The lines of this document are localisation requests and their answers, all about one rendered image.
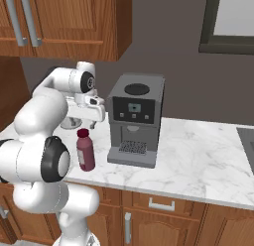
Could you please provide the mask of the grey coffee machine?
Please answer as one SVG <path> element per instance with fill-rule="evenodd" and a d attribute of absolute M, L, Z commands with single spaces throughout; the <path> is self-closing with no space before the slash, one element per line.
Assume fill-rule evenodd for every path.
<path fill-rule="evenodd" d="M 125 73 L 106 100 L 111 148 L 107 162 L 153 169 L 156 166 L 165 78 Z"/>

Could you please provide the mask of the dark red juice bottle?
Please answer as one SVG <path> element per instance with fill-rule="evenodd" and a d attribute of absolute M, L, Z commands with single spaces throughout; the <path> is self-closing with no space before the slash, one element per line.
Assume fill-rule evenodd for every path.
<path fill-rule="evenodd" d="M 85 128 L 77 131 L 76 149 L 80 168 L 85 172 L 92 171 L 95 168 L 93 143 Z"/>

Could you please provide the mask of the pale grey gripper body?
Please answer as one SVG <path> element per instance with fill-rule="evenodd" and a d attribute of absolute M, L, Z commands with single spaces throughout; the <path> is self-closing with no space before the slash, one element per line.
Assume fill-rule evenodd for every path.
<path fill-rule="evenodd" d="M 76 104 L 70 104 L 67 116 L 102 122 L 105 119 L 105 107 L 103 105 L 79 107 Z"/>

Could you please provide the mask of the grey round metal pot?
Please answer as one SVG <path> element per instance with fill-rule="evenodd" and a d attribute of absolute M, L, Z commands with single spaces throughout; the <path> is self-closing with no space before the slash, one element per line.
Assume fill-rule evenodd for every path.
<path fill-rule="evenodd" d="M 81 125 L 82 121 L 79 118 L 66 117 L 61 123 L 61 127 L 66 130 L 76 129 Z"/>

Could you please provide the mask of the dark framed window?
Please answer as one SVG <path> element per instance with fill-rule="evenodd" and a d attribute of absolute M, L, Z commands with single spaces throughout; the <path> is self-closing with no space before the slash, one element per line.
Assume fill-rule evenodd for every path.
<path fill-rule="evenodd" d="M 254 0 L 206 0 L 198 51 L 254 56 Z"/>

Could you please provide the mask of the wooden drawer front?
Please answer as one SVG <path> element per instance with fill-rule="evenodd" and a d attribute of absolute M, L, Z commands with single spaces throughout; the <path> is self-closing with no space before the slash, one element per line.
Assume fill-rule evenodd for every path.
<path fill-rule="evenodd" d="M 97 191 L 101 203 L 113 206 L 122 205 L 122 191 L 120 189 L 99 186 Z"/>
<path fill-rule="evenodd" d="M 168 196 L 152 195 L 147 193 L 133 192 L 132 203 L 135 207 L 149 209 L 153 211 L 159 211 L 161 213 L 172 214 L 180 217 L 189 217 L 192 219 L 201 219 L 205 204 L 202 202 L 196 202 L 193 200 L 186 200 L 180 198 L 173 198 Z M 159 209 L 150 208 L 148 206 L 149 197 L 153 198 L 153 201 L 161 204 L 170 204 L 175 202 L 175 211 L 164 211 Z"/>

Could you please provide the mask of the dark grey sink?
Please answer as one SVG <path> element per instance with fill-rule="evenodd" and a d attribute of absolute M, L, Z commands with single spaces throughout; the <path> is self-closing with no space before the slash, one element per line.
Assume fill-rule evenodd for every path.
<path fill-rule="evenodd" d="M 251 171 L 254 175 L 254 129 L 237 127 L 237 133 L 244 148 Z"/>

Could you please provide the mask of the wooden wall cupboard door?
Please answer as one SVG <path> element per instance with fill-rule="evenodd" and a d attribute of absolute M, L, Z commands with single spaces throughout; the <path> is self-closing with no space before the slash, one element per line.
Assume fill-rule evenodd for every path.
<path fill-rule="evenodd" d="M 14 7 L 18 17 L 22 37 L 27 39 L 28 44 L 24 47 L 18 46 L 7 1 L 0 0 L 0 56 L 32 57 L 34 54 L 30 43 L 29 32 L 27 30 L 21 0 L 14 0 Z"/>
<path fill-rule="evenodd" d="M 30 0 L 38 58 L 116 62 L 132 43 L 132 0 Z"/>

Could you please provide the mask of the wooden base cupboard door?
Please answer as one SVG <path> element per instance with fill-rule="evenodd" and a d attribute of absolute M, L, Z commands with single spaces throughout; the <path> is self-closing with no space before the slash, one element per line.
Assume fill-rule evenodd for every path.
<path fill-rule="evenodd" d="M 0 183 L 0 206 L 8 210 L 7 219 L 19 239 L 53 245 L 61 231 L 54 214 L 28 213 L 13 201 L 13 186 Z"/>
<path fill-rule="evenodd" d="M 131 243 L 125 243 L 124 215 L 131 213 Z M 124 246 L 194 246 L 199 221 L 155 211 L 123 208 Z"/>
<path fill-rule="evenodd" d="M 254 210 L 208 204 L 195 246 L 254 246 Z"/>

